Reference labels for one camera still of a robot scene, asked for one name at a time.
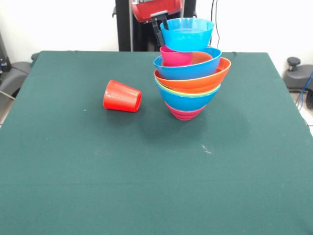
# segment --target black knob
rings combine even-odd
[[[297,65],[299,65],[301,63],[301,60],[297,57],[289,57],[287,59],[287,62],[290,66],[296,67]]]

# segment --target bowl rim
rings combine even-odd
[[[164,89],[164,88],[163,88],[164,86],[163,86],[163,85],[160,85],[160,84],[159,84],[158,82],[156,82],[156,81],[157,81],[157,79],[155,79],[156,85],[157,85],[160,89],[162,89],[163,91],[165,91],[166,93],[169,93],[169,94],[172,94],[172,95],[176,95],[176,96],[179,96],[179,97],[185,97],[185,98],[202,98],[202,97],[206,97],[206,96],[215,94],[215,93],[221,88],[221,84],[219,84],[219,85],[214,89],[214,91],[211,92],[211,93],[208,93],[208,94],[205,94],[205,95],[200,95],[200,96],[189,96],[188,94],[184,94],[184,93],[182,93],[182,94],[172,93],[172,92],[170,92],[170,91]]]
[[[215,92],[217,92],[219,89],[220,89],[220,86],[221,84],[219,84],[218,86],[216,86],[215,88],[207,91],[207,92],[202,92],[202,93],[185,93],[185,92],[177,92],[177,91],[173,91],[171,90],[170,88],[164,86],[163,84],[161,84],[157,78],[155,78],[155,82],[165,91],[169,92],[169,93],[172,93],[172,94],[177,94],[177,95],[180,95],[180,96],[184,96],[184,97],[201,97],[201,96],[207,96],[207,95],[210,95],[210,94],[213,94]]]
[[[177,70],[177,69],[184,69],[184,68],[188,68],[188,67],[193,67],[193,66],[198,66],[198,65],[203,65],[205,63],[208,63],[208,62],[211,62],[211,61],[214,61],[214,60],[217,60],[218,58],[221,58],[222,57],[222,51],[218,48],[215,48],[215,47],[206,47],[204,48],[203,50],[205,49],[213,49],[213,50],[216,50],[216,51],[219,51],[219,54],[215,57],[212,57],[212,59],[210,60],[207,60],[207,61],[204,61],[202,63],[197,63],[197,64],[193,64],[193,65],[184,65],[184,66],[163,66],[162,65],[162,62],[163,62],[163,58],[162,56],[158,56],[154,61],[153,61],[153,64],[156,66],[156,67],[162,67],[162,68],[166,68],[167,70]],[[197,52],[204,52],[204,53],[207,53],[209,54],[208,52],[206,51],[199,51],[199,50],[196,50]],[[157,65],[156,64],[156,61],[161,58],[161,65]]]
[[[158,71],[157,69],[155,69],[155,71],[154,71],[154,76],[155,76],[155,78],[162,79],[162,80],[167,80],[167,81],[170,81],[170,82],[192,81],[192,80],[200,80],[200,79],[204,79],[204,78],[213,77],[213,76],[216,76],[217,74],[220,74],[220,73],[222,73],[222,72],[228,70],[228,69],[230,68],[230,66],[231,66],[231,61],[230,61],[229,59],[227,59],[227,58],[225,58],[225,57],[221,57],[221,59],[226,60],[227,62],[229,62],[229,65],[228,65],[225,69],[223,69],[223,70],[221,70],[221,71],[219,71],[219,72],[216,72],[216,73],[214,73],[214,74],[205,76],[205,77],[198,77],[198,78],[193,78],[193,79],[183,79],[183,80],[170,80],[170,79],[165,79],[165,78],[163,78],[163,77],[157,76],[157,75],[156,75],[156,72]]]
[[[190,20],[190,21],[205,21],[205,22],[207,22],[207,23],[210,23],[210,28],[207,29],[207,30],[204,30],[204,31],[202,31],[202,32],[200,32],[200,33],[208,32],[208,31],[214,29],[214,27],[215,27],[214,22],[212,22],[212,21],[210,21],[210,20],[207,20],[207,19],[203,19],[203,18],[189,18],[189,17],[175,18],[175,19],[167,20],[167,23],[168,23],[168,22],[171,22],[171,21],[180,21],[180,22],[181,22],[181,21],[184,20],[184,19],[188,19],[188,20]],[[171,30],[166,29],[166,28],[164,27],[164,24],[163,24],[163,23],[160,24],[160,27],[161,27],[161,30],[166,30],[166,31],[168,31],[168,32],[171,31]]]

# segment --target orange bowl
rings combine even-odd
[[[220,85],[227,75],[230,65],[230,60],[221,57],[219,66],[214,74],[189,80],[167,80],[157,70],[155,70],[154,75],[162,85],[173,91],[197,94],[210,91]]]

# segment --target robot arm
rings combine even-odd
[[[168,29],[167,16],[182,10],[181,0],[130,0],[133,13],[140,23],[152,23],[157,42],[164,45],[162,33],[157,22],[162,21]]]

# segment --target white wall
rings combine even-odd
[[[40,50],[118,50],[115,0],[0,0],[0,31],[12,62]],[[266,51],[282,74],[286,59],[313,64],[312,0],[219,0],[223,51]],[[197,0],[209,19],[211,0]],[[216,45],[214,34],[213,45]]]
[[[114,0],[0,0],[0,31],[12,62],[41,50],[116,50]]]
[[[210,18],[211,3],[197,0],[198,17]],[[280,74],[290,56],[313,64],[312,10],[312,0],[218,0],[219,48],[268,52]]]

